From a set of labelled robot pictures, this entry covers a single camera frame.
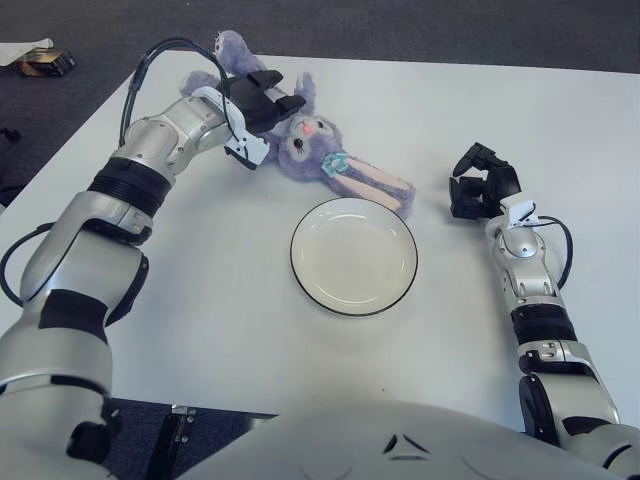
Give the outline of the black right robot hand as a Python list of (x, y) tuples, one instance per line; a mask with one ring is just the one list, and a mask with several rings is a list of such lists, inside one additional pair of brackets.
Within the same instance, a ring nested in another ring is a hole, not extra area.
[(449, 178), (450, 211), (455, 218), (492, 219), (501, 215), (503, 199), (520, 192), (515, 169), (493, 150), (474, 143)]

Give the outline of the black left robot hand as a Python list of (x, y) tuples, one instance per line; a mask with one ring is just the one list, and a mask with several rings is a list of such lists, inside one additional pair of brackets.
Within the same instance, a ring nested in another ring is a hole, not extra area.
[(259, 70), (221, 80), (216, 89), (240, 110), (246, 129), (257, 135), (271, 131), (306, 104), (299, 94), (278, 93), (275, 100), (267, 95), (282, 79), (277, 70)]

